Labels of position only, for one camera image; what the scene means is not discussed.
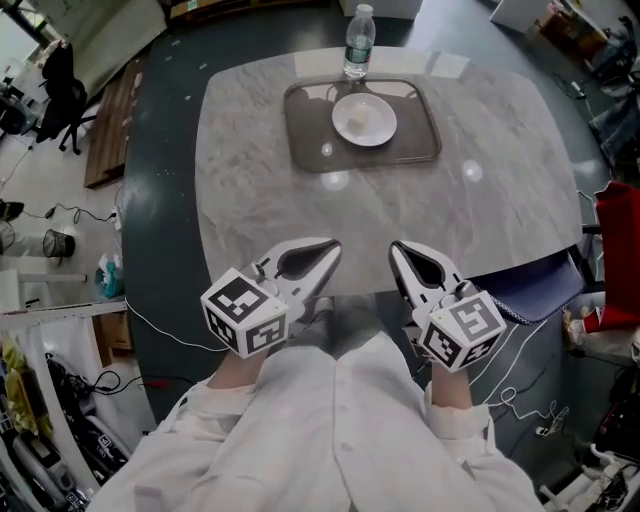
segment desk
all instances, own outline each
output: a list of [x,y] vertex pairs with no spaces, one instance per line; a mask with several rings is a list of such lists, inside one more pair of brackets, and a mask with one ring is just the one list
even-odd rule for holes
[[[576,186],[558,128],[529,80],[468,59],[376,47],[371,73],[412,76],[442,139],[437,160],[309,174],[292,164],[289,86],[338,75],[343,50],[282,55],[211,77],[198,125],[195,189],[212,281],[283,240],[343,244],[330,295],[395,289],[396,239],[429,245],[472,277],[577,243]],[[342,180],[343,186],[332,182]]]

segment plastic water bottle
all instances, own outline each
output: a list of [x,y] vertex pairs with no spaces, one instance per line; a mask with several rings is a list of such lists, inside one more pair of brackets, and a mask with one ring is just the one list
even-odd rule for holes
[[358,5],[356,16],[347,28],[344,72],[350,78],[362,78],[369,70],[371,49],[376,38],[376,26],[372,15],[373,7],[367,4]]

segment bottle cap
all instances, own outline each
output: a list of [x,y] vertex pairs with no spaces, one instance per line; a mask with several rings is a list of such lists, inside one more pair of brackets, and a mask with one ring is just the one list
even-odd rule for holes
[[373,7],[368,4],[358,4],[358,7],[356,7],[356,16],[373,16]]

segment white sleeve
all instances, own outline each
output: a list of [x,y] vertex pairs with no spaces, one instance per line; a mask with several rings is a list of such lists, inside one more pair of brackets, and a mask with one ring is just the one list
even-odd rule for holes
[[498,512],[544,511],[526,473],[496,448],[487,405],[466,410],[438,407],[431,402],[431,384],[425,391],[425,404],[431,431]]
[[204,475],[253,398],[254,386],[212,390],[202,382],[146,436],[95,495],[89,512],[174,510]]

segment person's arm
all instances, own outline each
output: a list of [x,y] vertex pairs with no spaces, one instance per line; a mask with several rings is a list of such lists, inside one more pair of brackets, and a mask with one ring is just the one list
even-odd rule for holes
[[174,510],[211,466],[254,396],[267,351],[229,352],[208,382],[189,390],[131,460],[95,496],[89,512]]
[[434,364],[425,401],[429,428],[496,510],[544,510],[529,477],[496,448],[489,407],[473,406],[466,370],[449,373]]

